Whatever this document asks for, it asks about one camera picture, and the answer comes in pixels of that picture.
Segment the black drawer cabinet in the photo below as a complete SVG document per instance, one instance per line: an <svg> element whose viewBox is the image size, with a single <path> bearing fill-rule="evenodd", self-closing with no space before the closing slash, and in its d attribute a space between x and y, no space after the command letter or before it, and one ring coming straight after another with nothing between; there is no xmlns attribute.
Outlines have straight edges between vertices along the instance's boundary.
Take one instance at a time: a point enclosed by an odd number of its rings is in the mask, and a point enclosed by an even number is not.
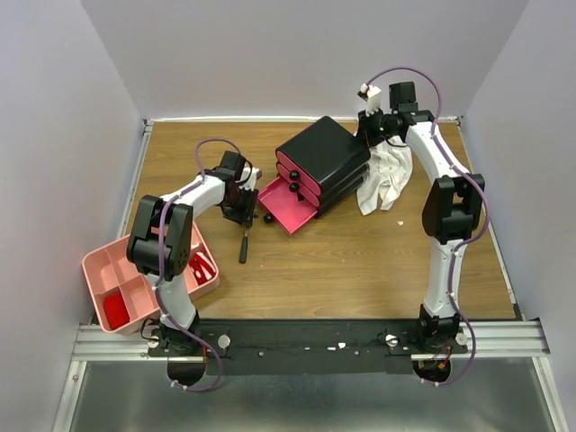
<svg viewBox="0 0 576 432"><path fill-rule="evenodd" d="M324 116L276 148L312 176L321 188L317 218L324 216L364 182L368 146L329 116ZM292 171L291 179L298 179Z"/></svg>

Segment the pink top drawer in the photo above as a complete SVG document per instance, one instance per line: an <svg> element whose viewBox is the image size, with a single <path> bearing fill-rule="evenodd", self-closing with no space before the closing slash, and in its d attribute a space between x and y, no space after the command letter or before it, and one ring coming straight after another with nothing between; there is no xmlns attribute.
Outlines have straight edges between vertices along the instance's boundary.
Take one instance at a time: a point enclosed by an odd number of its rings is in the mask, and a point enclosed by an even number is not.
<svg viewBox="0 0 576 432"><path fill-rule="evenodd" d="M315 195L320 196L322 191L318 182L310 176L303 168L295 164L291 159L289 159L283 152L279 151L276 153L278 162L288 170L289 173L295 171L298 173L298 180L310 189Z"/></svg>

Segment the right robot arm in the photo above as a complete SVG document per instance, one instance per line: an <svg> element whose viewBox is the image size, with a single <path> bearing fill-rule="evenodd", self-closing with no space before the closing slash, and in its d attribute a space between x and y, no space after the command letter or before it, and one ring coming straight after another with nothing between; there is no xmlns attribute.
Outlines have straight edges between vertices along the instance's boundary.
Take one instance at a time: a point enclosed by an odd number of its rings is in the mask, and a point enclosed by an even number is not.
<svg viewBox="0 0 576 432"><path fill-rule="evenodd" d="M389 86L389 113L382 109L377 86L363 84L358 95L366 103L358 114L359 138L370 147L400 140L418 157L431 183L422 211L423 229L431 240L430 272L413 334L416 346L432 353L459 332L462 262L481 222L485 181L457 160L432 113L419 109L414 83Z"/></svg>

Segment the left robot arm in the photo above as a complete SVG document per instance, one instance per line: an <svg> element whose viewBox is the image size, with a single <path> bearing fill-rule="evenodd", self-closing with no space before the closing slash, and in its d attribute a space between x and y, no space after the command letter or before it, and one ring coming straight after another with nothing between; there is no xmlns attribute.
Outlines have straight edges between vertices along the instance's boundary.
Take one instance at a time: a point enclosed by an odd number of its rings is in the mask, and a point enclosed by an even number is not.
<svg viewBox="0 0 576 432"><path fill-rule="evenodd" d="M181 356L209 345L195 329L198 312L185 285L192 254L194 218L211 207L248 234L257 203L261 172L241 153L225 151L220 163L181 189L140 199L126 256L146 276L160 308L160 326L170 330L168 344Z"/></svg>

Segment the black handled hammer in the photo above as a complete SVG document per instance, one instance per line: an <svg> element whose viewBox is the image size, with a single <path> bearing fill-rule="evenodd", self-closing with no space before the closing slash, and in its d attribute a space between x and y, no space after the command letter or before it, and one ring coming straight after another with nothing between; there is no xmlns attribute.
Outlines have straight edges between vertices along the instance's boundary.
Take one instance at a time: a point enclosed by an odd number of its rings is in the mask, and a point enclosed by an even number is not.
<svg viewBox="0 0 576 432"><path fill-rule="evenodd" d="M241 241L241 245L240 245L239 256L238 256L238 261L241 264L245 264L248 260L249 231L250 231L250 227L246 226L244 228L243 237L242 237L242 241Z"/></svg>

